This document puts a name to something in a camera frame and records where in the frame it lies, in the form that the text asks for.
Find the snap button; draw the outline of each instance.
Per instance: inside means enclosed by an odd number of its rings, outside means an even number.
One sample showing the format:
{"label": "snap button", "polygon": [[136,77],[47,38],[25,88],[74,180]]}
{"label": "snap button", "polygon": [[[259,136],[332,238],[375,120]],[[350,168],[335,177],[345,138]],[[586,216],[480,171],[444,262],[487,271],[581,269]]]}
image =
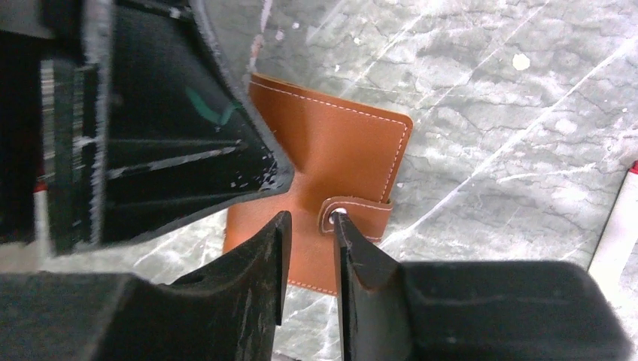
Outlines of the snap button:
{"label": "snap button", "polygon": [[328,216],[328,223],[335,224],[335,220],[333,220],[333,214],[335,213],[348,214],[348,211],[346,211],[345,208],[335,208],[335,210],[330,212],[330,215]]}

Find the leather wallet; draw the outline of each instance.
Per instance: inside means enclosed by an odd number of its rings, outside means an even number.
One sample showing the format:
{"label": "leather wallet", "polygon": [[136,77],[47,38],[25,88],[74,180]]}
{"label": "leather wallet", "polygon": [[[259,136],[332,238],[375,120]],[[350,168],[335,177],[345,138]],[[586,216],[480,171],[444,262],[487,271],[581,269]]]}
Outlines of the leather wallet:
{"label": "leather wallet", "polygon": [[290,211],[288,282],[335,295],[330,214],[346,211],[368,240],[381,240],[412,121],[262,74],[253,74],[249,93],[292,161],[295,176],[285,194],[229,208],[223,251],[249,239],[279,211]]}

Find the leather tab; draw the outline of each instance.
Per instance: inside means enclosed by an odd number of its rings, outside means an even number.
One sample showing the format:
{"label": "leather tab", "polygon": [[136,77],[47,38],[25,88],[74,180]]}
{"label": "leather tab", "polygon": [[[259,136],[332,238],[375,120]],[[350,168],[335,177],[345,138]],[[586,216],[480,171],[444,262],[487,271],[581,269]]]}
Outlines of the leather tab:
{"label": "leather tab", "polygon": [[330,214],[337,208],[344,208],[355,226],[369,241],[378,242],[390,219],[392,201],[378,203],[356,197],[332,197],[321,205],[319,211],[319,233],[331,234],[335,231],[330,222]]}

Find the marble countertop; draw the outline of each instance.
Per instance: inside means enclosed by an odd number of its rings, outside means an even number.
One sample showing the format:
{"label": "marble countertop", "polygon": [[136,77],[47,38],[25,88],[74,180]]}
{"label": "marble countertop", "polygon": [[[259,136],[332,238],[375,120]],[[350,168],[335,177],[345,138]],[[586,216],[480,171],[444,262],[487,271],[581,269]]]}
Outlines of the marble countertop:
{"label": "marble countertop", "polygon": [[[259,71],[408,114],[381,248],[396,259],[587,267],[638,159],[638,9],[628,0],[210,0],[236,76]],[[220,254],[221,212],[51,271],[170,282]],[[638,338],[638,250],[614,301]],[[275,349],[340,359],[336,299],[289,286]]]}

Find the black plastic part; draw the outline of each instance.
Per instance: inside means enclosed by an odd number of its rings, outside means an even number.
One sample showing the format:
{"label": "black plastic part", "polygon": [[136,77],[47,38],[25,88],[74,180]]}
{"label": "black plastic part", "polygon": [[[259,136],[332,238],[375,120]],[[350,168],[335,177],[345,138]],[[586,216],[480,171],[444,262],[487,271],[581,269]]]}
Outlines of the black plastic part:
{"label": "black plastic part", "polygon": [[82,0],[40,0],[42,25],[58,38],[79,41],[83,3]]}
{"label": "black plastic part", "polygon": [[290,226],[282,212],[170,286],[134,275],[0,275],[0,359],[270,360]]}
{"label": "black plastic part", "polygon": [[40,153],[40,58],[47,41],[0,31],[0,243],[33,227]]}
{"label": "black plastic part", "polygon": [[336,214],[344,361],[626,360],[603,294],[567,262],[403,262]]}
{"label": "black plastic part", "polygon": [[[120,0],[113,14],[108,97],[100,65],[74,62],[73,52],[53,58],[56,170],[44,179],[57,192],[49,212],[56,252],[146,241],[287,191],[290,162],[191,8]],[[108,124],[96,120],[104,99]]]}

